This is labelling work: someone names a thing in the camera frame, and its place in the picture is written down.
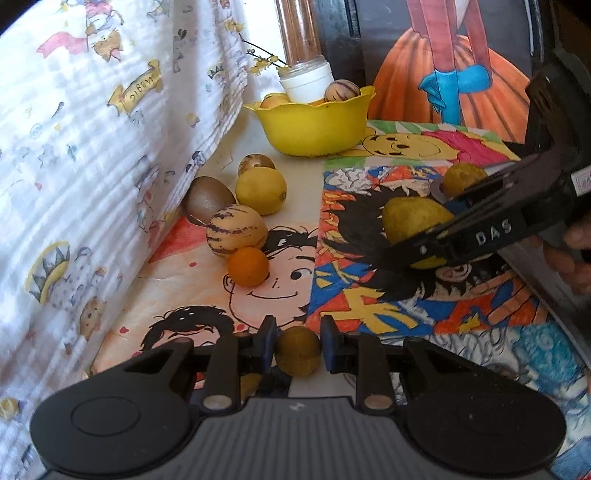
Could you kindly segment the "person's right hand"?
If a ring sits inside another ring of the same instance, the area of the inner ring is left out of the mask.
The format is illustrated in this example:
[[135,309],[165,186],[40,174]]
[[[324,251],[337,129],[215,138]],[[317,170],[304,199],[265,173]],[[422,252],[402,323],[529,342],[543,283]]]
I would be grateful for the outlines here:
[[[570,250],[589,250],[591,238],[590,217],[572,225],[564,234],[563,240]],[[549,244],[543,246],[543,254],[548,266],[557,272],[575,294],[590,293],[591,266],[577,261],[571,253]]]

